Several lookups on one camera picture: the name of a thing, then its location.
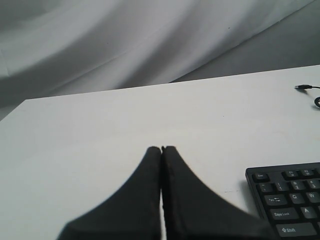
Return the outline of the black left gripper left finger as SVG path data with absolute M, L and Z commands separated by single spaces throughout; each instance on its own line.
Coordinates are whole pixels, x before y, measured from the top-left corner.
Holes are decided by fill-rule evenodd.
M 149 147 L 128 180 L 107 200 L 68 222 L 60 240 L 160 240 L 161 150 Z

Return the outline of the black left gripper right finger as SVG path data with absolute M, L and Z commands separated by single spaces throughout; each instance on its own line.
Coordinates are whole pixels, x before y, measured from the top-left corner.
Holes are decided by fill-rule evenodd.
M 168 240 L 275 240 L 270 224 L 224 200 L 174 146 L 162 148 L 161 191 Z

